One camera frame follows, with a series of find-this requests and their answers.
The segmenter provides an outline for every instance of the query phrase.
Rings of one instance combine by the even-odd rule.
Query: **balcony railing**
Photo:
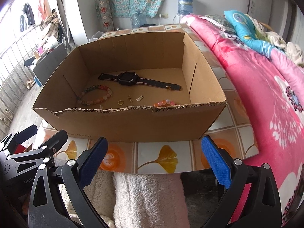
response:
[[[11,116],[29,91],[26,82],[35,76],[30,68],[24,67],[24,61],[33,57],[41,40],[40,34],[39,25],[31,27],[0,54],[0,138],[6,136]]]

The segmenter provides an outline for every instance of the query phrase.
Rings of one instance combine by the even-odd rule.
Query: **black watch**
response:
[[[165,88],[168,90],[180,90],[180,85],[155,81],[151,79],[141,78],[134,72],[123,72],[121,74],[104,74],[102,73],[98,79],[101,81],[117,81],[121,85],[132,86],[135,84],[142,84],[152,87]]]

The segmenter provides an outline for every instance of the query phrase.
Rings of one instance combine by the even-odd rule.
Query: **pink quilt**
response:
[[[279,66],[248,48],[237,36],[224,33],[195,15],[184,17],[181,23],[187,23],[200,36],[236,87],[260,151],[244,162],[254,166],[270,164],[284,216],[298,185],[304,161],[304,110],[299,99],[280,74]],[[300,95],[304,97],[304,87]],[[248,191],[247,186],[233,221],[238,219]]]

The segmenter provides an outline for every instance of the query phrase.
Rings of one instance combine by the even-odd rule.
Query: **beaded bracelet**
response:
[[[92,101],[82,101],[82,97],[89,91],[92,91],[94,89],[101,89],[101,90],[105,90],[107,91],[107,94],[105,96],[103,96],[102,98],[100,99],[95,99],[95,100],[92,100]],[[77,102],[79,104],[82,104],[82,105],[95,105],[95,104],[98,104],[98,103],[101,103],[105,100],[107,100],[109,97],[111,97],[111,94],[112,94],[112,90],[110,88],[108,88],[107,86],[102,86],[102,85],[94,85],[94,86],[91,86],[91,87],[88,87],[86,90],[84,90],[78,97],[78,100]]]
[[[165,106],[165,105],[174,106],[175,102],[173,100],[166,99],[166,100],[160,101],[158,103],[155,103],[153,106],[154,107],[161,107],[161,106]]]

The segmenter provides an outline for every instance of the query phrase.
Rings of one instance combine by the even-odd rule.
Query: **orange garment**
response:
[[[43,21],[52,14],[48,0],[38,0],[38,10]]]

